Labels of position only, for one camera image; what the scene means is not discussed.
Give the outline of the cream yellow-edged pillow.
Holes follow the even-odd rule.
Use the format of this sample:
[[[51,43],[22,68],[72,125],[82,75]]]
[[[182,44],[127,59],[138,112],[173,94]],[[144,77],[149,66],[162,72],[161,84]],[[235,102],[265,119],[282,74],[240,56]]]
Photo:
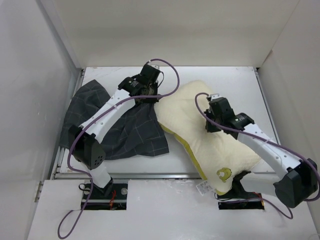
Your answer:
[[[261,158],[229,134],[207,132],[200,112],[208,109],[208,101],[196,94],[211,91],[204,81],[194,80],[160,99],[154,110],[161,128],[183,145],[200,177],[223,195],[232,188],[237,174],[250,171]]]

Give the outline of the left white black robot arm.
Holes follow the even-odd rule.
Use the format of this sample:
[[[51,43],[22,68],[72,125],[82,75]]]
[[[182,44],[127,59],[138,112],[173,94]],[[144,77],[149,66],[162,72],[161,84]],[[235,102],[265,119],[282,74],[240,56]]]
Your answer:
[[[129,113],[150,109],[159,100],[159,66],[146,63],[140,73],[126,77],[109,100],[88,120],[68,130],[69,156],[91,178],[94,192],[101,198],[112,193],[113,178],[104,164],[102,142],[116,122]]]

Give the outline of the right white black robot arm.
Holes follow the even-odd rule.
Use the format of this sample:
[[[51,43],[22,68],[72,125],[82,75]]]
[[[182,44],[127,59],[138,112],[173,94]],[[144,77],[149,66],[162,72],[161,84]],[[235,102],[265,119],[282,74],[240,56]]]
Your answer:
[[[287,207],[295,208],[311,202],[319,187],[317,164],[271,140],[247,114],[235,114],[227,98],[218,94],[207,96],[206,130],[223,131],[253,150],[277,174],[273,183],[275,196]]]

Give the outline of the dark grey checked pillowcase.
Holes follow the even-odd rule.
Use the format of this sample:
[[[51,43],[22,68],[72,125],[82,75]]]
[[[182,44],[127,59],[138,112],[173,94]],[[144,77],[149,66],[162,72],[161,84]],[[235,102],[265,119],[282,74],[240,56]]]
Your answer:
[[[66,111],[59,146],[68,149],[68,130],[91,118],[110,99],[111,95],[95,79],[80,87]],[[134,156],[157,157],[169,153],[165,133],[158,123],[152,104],[139,104],[111,127],[101,143],[105,160]]]

